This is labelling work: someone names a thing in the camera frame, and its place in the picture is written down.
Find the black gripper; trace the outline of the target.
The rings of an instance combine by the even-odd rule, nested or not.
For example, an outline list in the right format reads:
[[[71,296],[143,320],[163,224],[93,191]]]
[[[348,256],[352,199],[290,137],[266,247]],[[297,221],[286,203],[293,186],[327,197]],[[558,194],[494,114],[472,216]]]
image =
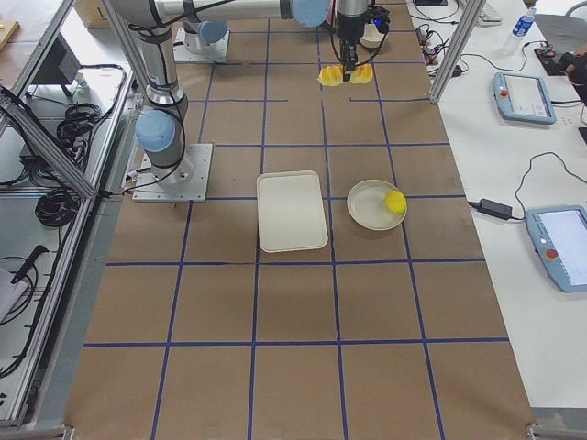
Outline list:
[[[331,48],[338,63],[343,65],[343,82],[349,83],[358,63],[357,45],[363,36],[367,13],[348,16],[337,12],[336,37],[330,38]]]

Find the arm mounting base plate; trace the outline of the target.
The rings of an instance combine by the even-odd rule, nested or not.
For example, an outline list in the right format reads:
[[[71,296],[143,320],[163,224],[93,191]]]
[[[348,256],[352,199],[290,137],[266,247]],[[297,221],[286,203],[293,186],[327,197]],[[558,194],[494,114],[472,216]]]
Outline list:
[[[178,64],[222,64],[227,61],[230,31],[217,42],[209,43],[198,34],[177,31],[173,42],[174,60]]]
[[[136,203],[204,202],[206,199],[213,145],[189,144],[184,159],[173,174],[160,183],[165,172],[155,168],[138,176],[138,189],[132,199]]]

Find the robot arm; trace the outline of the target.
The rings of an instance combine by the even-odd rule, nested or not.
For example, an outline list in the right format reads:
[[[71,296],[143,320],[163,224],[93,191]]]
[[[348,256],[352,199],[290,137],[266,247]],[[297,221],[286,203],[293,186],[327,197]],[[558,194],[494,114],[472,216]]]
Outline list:
[[[329,1],[183,1],[186,46],[214,45],[228,33],[228,20],[295,19],[305,28],[321,25]]]
[[[368,83],[372,68],[358,61],[357,45],[372,18],[367,1],[107,1],[128,28],[138,34],[148,78],[146,92],[157,109],[175,106],[184,99],[172,48],[172,25],[183,22],[196,28],[222,24],[227,20],[279,18],[294,19],[306,28],[315,28],[331,18],[339,47],[333,49],[337,66],[322,69],[320,84]]]

